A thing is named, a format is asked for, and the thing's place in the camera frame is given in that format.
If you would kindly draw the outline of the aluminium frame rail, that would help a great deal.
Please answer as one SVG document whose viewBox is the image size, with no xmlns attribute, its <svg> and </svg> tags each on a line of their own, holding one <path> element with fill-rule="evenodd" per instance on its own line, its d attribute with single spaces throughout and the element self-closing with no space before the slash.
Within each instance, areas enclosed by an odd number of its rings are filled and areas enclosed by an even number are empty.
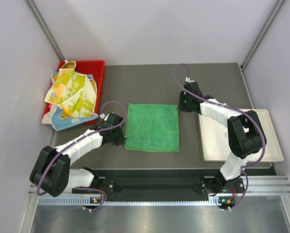
<svg viewBox="0 0 290 233">
<path fill-rule="evenodd" d="M 224 190 L 216 191 L 214 177 L 101 177 L 94 179 L 89 188 L 69 188 L 62 194 L 89 194 L 104 192 L 111 198 L 118 195 L 156 196 L 179 192 L 180 195 L 215 196 L 244 192 L 258 192 L 276 195 L 290 192 L 290 185 L 285 177 L 279 176 L 240 176 L 236 182 Z"/>
</svg>

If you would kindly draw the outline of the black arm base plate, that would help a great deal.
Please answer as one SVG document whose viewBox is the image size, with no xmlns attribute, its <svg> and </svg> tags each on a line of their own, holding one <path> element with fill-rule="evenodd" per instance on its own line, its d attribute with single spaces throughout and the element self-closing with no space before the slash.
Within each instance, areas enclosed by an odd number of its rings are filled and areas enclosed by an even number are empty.
<svg viewBox="0 0 290 233">
<path fill-rule="evenodd" d="M 108 200 L 198 200 L 207 195 L 243 193 L 242 178 L 216 182 L 218 169 L 94 169 L 91 188 Z"/>
</svg>

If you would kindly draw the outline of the right aluminium corner post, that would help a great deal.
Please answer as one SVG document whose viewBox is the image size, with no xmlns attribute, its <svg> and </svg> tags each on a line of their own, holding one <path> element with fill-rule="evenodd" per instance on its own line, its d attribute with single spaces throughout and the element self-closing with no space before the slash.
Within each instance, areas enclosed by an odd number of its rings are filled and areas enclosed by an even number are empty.
<svg viewBox="0 0 290 233">
<path fill-rule="evenodd" d="M 271 28 L 272 24 L 274 23 L 276 17 L 278 16 L 279 12 L 281 11 L 282 7 L 286 3 L 286 0 L 277 0 L 275 2 L 274 7 L 270 11 L 270 14 L 267 16 L 266 21 L 264 22 L 260 32 L 258 33 L 254 43 L 252 44 L 248 54 L 246 55 L 243 63 L 240 65 L 240 71 L 244 72 L 247 68 L 248 64 L 250 63 L 251 59 L 255 55 L 257 49 L 261 45 L 264 37 L 266 36 L 267 32 Z"/>
</svg>

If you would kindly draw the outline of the green microfiber towel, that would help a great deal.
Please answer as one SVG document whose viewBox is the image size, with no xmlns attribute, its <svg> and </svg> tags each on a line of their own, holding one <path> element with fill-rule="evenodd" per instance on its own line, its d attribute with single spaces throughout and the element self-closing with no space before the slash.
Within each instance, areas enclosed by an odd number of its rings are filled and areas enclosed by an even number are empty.
<svg viewBox="0 0 290 233">
<path fill-rule="evenodd" d="M 125 149 L 143 152 L 179 152 L 179 115 L 172 104 L 128 105 Z"/>
</svg>

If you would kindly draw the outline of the blue patterned towel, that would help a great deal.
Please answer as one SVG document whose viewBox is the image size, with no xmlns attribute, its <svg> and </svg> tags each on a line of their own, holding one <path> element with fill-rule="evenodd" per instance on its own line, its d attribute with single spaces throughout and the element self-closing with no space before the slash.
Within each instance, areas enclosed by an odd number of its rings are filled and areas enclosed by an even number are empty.
<svg viewBox="0 0 290 233">
<path fill-rule="evenodd" d="M 58 72 L 53 72 L 52 74 L 52 84 L 54 83 L 54 76 Z M 59 106 L 51 105 L 51 110 L 43 117 L 42 123 L 43 124 L 50 124 L 56 131 L 62 131 L 74 126 L 77 126 L 79 124 L 95 120 L 98 118 L 98 115 L 94 113 L 92 117 L 85 118 L 85 117 L 70 117 L 67 116 L 62 108 Z"/>
</svg>

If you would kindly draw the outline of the white square tray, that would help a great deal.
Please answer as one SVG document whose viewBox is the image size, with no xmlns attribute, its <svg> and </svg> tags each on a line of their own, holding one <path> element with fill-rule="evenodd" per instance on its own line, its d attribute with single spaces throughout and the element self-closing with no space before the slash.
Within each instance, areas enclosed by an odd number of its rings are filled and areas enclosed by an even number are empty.
<svg viewBox="0 0 290 233">
<path fill-rule="evenodd" d="M 266 137 L 266 150 L 262 163 L 282 162 L 284 160 L 275 130 L 265 109 L 254 110 L 261 122 Z M 228 144 L 227 127 L 208 116 L 199 116 L 203 157 L 207 162 L 224 162 L 231 150 Z"/>
</svg>

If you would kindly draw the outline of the red plastic bin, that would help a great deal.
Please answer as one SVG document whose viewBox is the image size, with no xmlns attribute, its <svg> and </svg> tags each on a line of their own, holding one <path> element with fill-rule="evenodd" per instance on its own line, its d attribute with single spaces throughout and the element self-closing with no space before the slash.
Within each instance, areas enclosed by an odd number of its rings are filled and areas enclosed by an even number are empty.
<svg viewBox="0 0 290 233">
<path fill-rule="evenodd" d="M 61 68 L 64 63 L 61 62 L 59 64 L 58 70 L 57 71 L 53 71 L 53 72 L 58 72 L 59 68 Z M 105 63 L 104 61 L 76 61 L 77 62 L 77 66 L 75 68 L 75 70 L 79 73 L 82 74 L 87 74 L 90 78 L 93 78 L 96 81 L 97 84 L 97 102 L 96 102 L 96 108 L 95 108 L 95 113 L 98 115 L 99 113 L 99 105 L 100 105 L 100 99 L 101 99 L 101 95 L 102 95 L 102 86 L 103 86 L 103 79 L 104 79 L 104 69 L 105 69 Z M 51 77 L 50 77 L 50 87 L 52 86 L 52 74 L 51 73 Z M 46 103 L 46 108 L 44 111 L 44 116 L 51 110 L 51 105 Z M 83 125 L 93 125 L 97 122 L 97 119 L 95 120 L 91 120 L 85 123 L 82 123 Z"/>
</svg>

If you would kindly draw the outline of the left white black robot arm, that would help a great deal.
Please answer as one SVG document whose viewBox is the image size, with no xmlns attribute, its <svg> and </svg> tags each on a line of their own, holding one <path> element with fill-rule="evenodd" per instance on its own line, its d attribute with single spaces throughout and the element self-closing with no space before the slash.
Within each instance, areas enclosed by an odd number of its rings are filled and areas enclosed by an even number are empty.
<svg viewBox="0 0 290 233">
<path fill-rule="evenodd" d="M 37 186 L 38 195 L 44 193 L 57 197 L 66 189 L 85 188 L 96 192 L 100 181 L 89 168 L 72 169 L 71 165 L 82 156 L 105 144 L 123 145 L 126 137 L 122 125 L 124 118 L 114 113 L 102 117 L 98 125 L 91 126 L 77 138 L 56 147 L 42 148 L 29 180 Z"/>
</svg>

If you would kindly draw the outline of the yellow green patterned towel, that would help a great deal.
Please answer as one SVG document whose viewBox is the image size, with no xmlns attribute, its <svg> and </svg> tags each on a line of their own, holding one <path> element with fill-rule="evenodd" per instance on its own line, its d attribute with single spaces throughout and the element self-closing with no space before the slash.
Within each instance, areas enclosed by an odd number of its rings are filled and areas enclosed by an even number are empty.
<svg viewBox="0 0 290 233">
<path fill-rule="evenodd" d="M 59 106 L 69 117 L 92 117 L 97 101 L 97 84 L 87 74 L 75 70 L 76 61 L 67 61 L 54 76 L 44 101 Z"/>
</svg>

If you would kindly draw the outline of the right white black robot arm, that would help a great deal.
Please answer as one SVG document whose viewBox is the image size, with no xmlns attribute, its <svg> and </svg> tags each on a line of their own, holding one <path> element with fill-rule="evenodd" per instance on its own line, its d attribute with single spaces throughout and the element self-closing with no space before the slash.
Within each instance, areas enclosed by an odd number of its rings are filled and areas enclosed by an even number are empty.
<svg viewBox="0 0 290 233">
<path fill-rule="evenodd" d="M 198 83 L 188 77 L 182 89 L 177 106 L 179 111 L 196 112 L 227 129 L 230 154 L 214 176 L 216 191 L 227 192 L 240 177 L 248 157 L 259 151 L 265 153 L 267 140 L 258 115 L 253 110 L 244 112 L 220 103 L 212 96 L 204 96 Z"/>
</svg>

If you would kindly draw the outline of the aluminium corner post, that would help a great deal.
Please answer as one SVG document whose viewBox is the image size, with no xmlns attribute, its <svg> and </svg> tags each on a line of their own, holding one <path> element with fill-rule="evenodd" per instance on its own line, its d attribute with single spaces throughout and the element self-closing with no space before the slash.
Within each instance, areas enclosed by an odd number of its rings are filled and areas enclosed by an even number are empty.
<svg viewBox="0 0 290 233">
<path fill-rule="evenodd" d="M 61 52 L 52 32 L 50 31 L 46 21 L 44 20 L 44 17 L 40 13 L 36 3 L 33 0 L 24 0 L 26 3 L 28 9 L 31 11 L 33 17 L 37 21 L 39 27 L 41 28 L 44 36 L 46 37 L 47 41 L 49 42 L 51 48 L 53 49 L 54 53 L 58 57 L 60 61 L 63 61 L 65 59 L 63 53 Z"/>
<path fill-rule="evenodd" d="M 277 0 L 275 2 L 274 7 L 270 11 L 270 14 L 267 16 L 266 21 L 264 22 L 260 32 L 258 33 L 254 43 L 252 44 L 248 54 L 246 55 L 243 63 L 240 65 L 240 71 L 244 72 L 247 68 L 248 64 L 250 63 L 251 59 L 255 55 L 257 49 L 261 45 L 264 37 L 266 36 L 267 32 L 271 28 L 272 24 L 274 23 L 276 17 L 278 16 L 279 12 L 281 11 L 282 7 L 286 3 L 286 0 Z"/>
</svg>

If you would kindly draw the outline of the left aluminium corner post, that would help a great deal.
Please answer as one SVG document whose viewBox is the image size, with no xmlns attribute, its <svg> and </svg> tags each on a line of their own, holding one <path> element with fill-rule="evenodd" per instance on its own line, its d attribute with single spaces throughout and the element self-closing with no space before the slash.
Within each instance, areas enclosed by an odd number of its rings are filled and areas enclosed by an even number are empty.
<svg viewBox="0 0 290 233">
<path fill-rule="evenodd" d="M 47 41 L 49 42 L 51 48 L 53 49 L 54 53 L 58 57 L 60 61 L 63 61 L 65 59 L 63 53 L 61 52 L 52 32 L 50 31 L 46 21 L 44 20 L 44 17 L 40 13 L 36 3 L 33 0 L 24 0 L 26 3 L 28 9 L 31 11 L 33 17 L 37 21 L 39 27 L 41 28 L 44 36 L 46 37 Z"/>
</svg>

